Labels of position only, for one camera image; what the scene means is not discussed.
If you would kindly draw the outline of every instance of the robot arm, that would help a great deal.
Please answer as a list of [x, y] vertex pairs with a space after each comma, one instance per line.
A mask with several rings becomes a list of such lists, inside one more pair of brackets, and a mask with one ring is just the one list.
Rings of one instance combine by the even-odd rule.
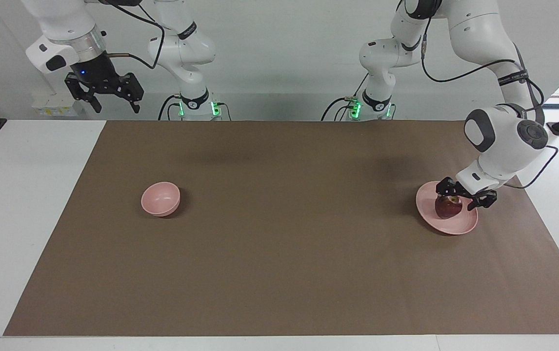
[[[119, 76], [106, 53], [102, 33], [85, 8], [83, 0], [21, 0], [34, 16], [43, 36], [26, 54], [43, 73], [70, 66], [65, 84], [76, 100], [90, 103], [97, 113], [101, 105], [95, 94], [112, 94], [130, 102], [139, 112], [143, 88], [132, 73]], [[141, 0], [114, 0], [122, 6], [136, 6]]]
[[[212, 120], [219, 111], [203, 74], [195, 65], [215, 60], [215, 43], [197, 30], [184, 0], [154, 0], [154, 3], [159, 11], [159, 23], [170, 32], [164, 40], [158, 64], [178, 82], [183, 102], [180, 114], [186, 120]], [[155, 59], [159, 41], [151, 40], [148, 50]]]
[[447, 18], [451, 44], [463, 60], [479, 65], [510, 61], [489, 66], [505, 103], [472, 111], [465, 122], [465, 135], [480, 157], [458, 173], [457, 182], [445, 178], [438, 186], [440, 195], [460, 195], [473, 200], [471, 207], [489, 207], [496, 201], [495, 190], [529, 166], [548, 143], [542, 108], [522, 57], [502, 26], [496, 0], [403, 0], [392, 26], [395, 37], [362, 48], [360, 61], [369, 71], [369, 83], [359, 102], [371, 107], [362, 107], [371, 116], [384, 111], [395, 84], [387, 70], [424, 59], [422, 36], [435, 18]]

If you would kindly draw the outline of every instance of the pink bowl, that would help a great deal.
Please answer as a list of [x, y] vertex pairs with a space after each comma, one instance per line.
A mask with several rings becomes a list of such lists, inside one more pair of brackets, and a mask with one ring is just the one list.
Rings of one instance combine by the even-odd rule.
[[166, 217], [174, 213], [179, 205], [180, 190], [170, 182], [156, 183], [141, 196], [141, 206], [155, 217]]
[[449, 219], [438, 217], [436, 213], [437, 184], [438, 182], [429, 182], [420, 187], [416, 193], [416, 207], [425, 222], [434, 229], [449, 235], [463, 235], [473, 231], [479, 222], [479, 212], [477, 209], [467, 210], [468, 204], [471, 203], [469, 198], [461, 198], [464, 209], [457, 216]]

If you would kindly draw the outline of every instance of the brown paper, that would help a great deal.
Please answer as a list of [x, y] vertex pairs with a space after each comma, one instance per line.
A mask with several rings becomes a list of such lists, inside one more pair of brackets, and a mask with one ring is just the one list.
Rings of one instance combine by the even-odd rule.
[[477, 155], [461, 122], [108, 122], [5, 335], [559, 334], [525, 191], [460, 237], [416, 210]]

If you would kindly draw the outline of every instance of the red apple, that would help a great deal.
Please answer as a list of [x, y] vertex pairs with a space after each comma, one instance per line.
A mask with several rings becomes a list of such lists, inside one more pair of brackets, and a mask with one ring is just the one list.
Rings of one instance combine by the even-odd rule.
[[464, 205], [457, 196], [441, 196], [436, 198], [436, 213], [442, 219], [449, 219], [462, 212]]

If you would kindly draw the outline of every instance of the table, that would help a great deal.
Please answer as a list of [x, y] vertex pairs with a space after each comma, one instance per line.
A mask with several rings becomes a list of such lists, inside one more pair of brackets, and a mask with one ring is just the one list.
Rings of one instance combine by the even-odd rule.
[[[0, 133], [0, 336], [45, 247], [103, 122], [17, 121]], [[521, 175], [525, 182], [533, 173]], [[528, 193], [559, 245], [559, 168], [551, 167]], [[296, 338], [0, 338], [0, 349], [559, 349], [559, 336], [296, 337]]]

